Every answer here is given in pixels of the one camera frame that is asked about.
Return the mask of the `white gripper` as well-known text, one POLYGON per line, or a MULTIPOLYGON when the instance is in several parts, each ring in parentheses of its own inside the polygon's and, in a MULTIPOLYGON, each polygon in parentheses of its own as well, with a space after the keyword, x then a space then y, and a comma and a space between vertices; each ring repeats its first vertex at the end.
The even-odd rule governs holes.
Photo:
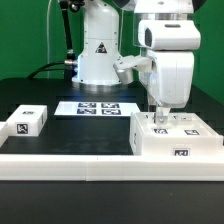
POLYGON ((191 89, 194 55, 201 35, 191 20, 141 20, 138 42, 141 55, 149 59, 148 92, 161 106, 154 123, 164 125, 170 108, 183 108, 191 89))

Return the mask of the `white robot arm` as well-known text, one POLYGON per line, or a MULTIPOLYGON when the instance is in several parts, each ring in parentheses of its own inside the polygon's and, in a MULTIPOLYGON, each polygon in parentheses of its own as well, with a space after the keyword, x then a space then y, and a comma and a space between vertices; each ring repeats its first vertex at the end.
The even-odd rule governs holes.
POLYGON ((194 55, 201 35, 188 18, 206 0, 113 0, 134 13, 133 43, 138 56, 118 50, 119 15, 103 0, 84 0, 84 48, 78 56, 76 85, 103 89, 133 81, 132 71, 156 104, 154 121, 164 123, 172 108, 183 108, 191 89, 194 55))

